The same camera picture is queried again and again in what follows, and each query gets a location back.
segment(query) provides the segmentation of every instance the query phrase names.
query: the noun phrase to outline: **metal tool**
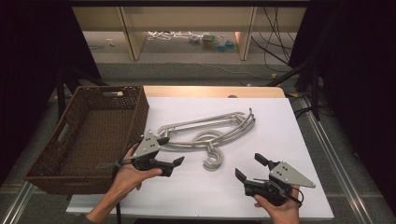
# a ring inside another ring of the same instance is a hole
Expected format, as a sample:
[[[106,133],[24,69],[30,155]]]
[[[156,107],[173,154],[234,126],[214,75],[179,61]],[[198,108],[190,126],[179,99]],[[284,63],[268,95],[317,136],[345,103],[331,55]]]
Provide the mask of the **metal tool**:
[[[160,168],[163,170],[161,176],[170,176],[175,167],[178,167],[184,160],[184,157],[180,157],[173,162],[165,162],[165,161],[157,161],[155,157],[162,145],[166,145],[169,142],[168,137],[157,138],[152,134],[152,131],[148,131],[148,133],[134,141],[131,145],[129,145],[126,152],[131,148],[134,144],[139,143],[137,149],[133,152],[131,157],[124,157],[120,164],[124,164],[126,161],[130,162],[137,170],[147,171],[153,168]]]
[[[235,176],[238,178],[245,187],[245,194],[247,196],[254,196],[256,194],[266,198],[268,202],[275,206],[284,204],[288,199],[292,199],[297,202],[299,206],[303,204],[304,195],[302,193],[302,200],[291,196],[293,189],[292,185],[299,185],[314,189],[316,185],[300,174],[297,170],[291,167],[286,162],[268,161],[259,153],[256,153],[254,159],[261,163],[263,166],[267,166],[270,170],[269,179],[256,179],[261,182],[254,182],[247,180],[247,177],[242,174],[237,168],[235,168]]]
[[[194,150],[206,149],[208,158],[204,161],[204,167],[208,171],[216,171],[220,168],[224,160],[224,154],[219,149],[220,146],[228,144],[239,136],[248,132],[254,125],[255,119],[252,109],[244,117],[242,112],[219,115],[206,119],[197,119],[192,121],[164,125],[158,130],[160,137],[169,137],[174,133],[186,131],[202,130],[191,142],[173,142],[169,141],[166,148],[170,150]],[[235,126],[227,133],[209,128]]]

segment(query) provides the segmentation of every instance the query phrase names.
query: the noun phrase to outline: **human hand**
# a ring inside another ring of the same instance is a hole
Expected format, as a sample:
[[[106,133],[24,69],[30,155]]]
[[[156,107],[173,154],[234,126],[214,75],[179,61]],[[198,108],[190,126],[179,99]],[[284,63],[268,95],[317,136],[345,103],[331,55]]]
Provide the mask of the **human hand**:
[[[125,158],[131,157],[137,146],[138,144],[133,145],[125,155]],[[122,165],[108,192],[86,218],[93,223],[104,222],[111,210],[117,203],[124,199],[129,192],[133,189],[140,189],[144,180],[162,173],[163,171],[161,169],[139,171],[134,168],[131,163]]]
[[[138,144],[133,145],[126,153],[125,158],[131,157],[137,147]],[[161,169],[139,171],[131,163],[124,164],[117,172],[109,192],[114,193],[122,200],[133,189],[140,189],[144,180],[160,175],[162,172]]]
[[[291,196],[298,198],[299,186],[293,185]],[[294,224],[300,223],[299,219],[299,205],[291,199],[288,199],[280,206],[274,206],[269,203],[267,199],[260,195],[254,195],[257,201],[254,206],[264,208],[275,224]]]

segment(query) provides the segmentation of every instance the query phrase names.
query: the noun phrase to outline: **cabinet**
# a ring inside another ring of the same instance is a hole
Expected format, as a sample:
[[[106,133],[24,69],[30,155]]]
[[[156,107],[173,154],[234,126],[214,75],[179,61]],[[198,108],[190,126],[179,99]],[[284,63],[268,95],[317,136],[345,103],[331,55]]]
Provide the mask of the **cabinet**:
[[[73,7],[81,30],[124,32],[131,60],[138,60],[147,31],[235,32],[239,56],[248,59],[252,32],[296,33],[304,7]]]

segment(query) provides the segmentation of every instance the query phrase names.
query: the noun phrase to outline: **white table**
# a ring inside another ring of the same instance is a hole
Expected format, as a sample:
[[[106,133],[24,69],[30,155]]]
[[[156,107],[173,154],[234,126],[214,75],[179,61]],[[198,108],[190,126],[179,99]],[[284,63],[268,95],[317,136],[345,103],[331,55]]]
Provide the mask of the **white table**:
[[[121,202],[123,216],[151,218],[264,219],[268,214],[255,208],[245,195],[243,184],[235,177],[238,168],[247,179],[268,178],[268,167],[254,160],[256,152],[268,160],[286,161],[311,179],[315,189],[301,187],[304,194],[301,219],[333,218],[315,167],[286,98],[148,97],[150,105],[147,130],[154,133],[165,125],[202,119],[252,108],[255,126],[228,145],[220,147],[225,155],[221,167],[208,172],[203,167],[205,151],[169,152],[162,150],[156,159],[172,161],[185,156],[171,177],[155,177],[143,183]],[[181,134],[173,138],[193,138]],[[102,195],[75,195],[68,213],[89,213]]]

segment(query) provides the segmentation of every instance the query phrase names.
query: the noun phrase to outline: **finger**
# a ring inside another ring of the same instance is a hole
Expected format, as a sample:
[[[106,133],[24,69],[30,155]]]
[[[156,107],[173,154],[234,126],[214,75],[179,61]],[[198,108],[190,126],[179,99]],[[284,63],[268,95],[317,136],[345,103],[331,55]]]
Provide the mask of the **finger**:
[[[151,170],[147,170],[143,173],[143,178],[144,179],[148,179],[148,178],[152,178],[154,176],[157,175],[161,175],[163,173],[162,169],[151,169]]]
[[[129,148],[128,152],[125,154],[125,158],[131,157],[138,146],[139,146],[139,144],[136,143],[131,148]]]
[[[254,195],[253,198],[256,200],[257,204],[263,208],[270,206],[270,203],[268,202],[268,200],[258,194]]]
[[[299,185],[293,185],[293,189],[291,191],[291,196],[293,196],[294,198],[298,198],[298,194],[300,192],[299,189],[300,189]]]

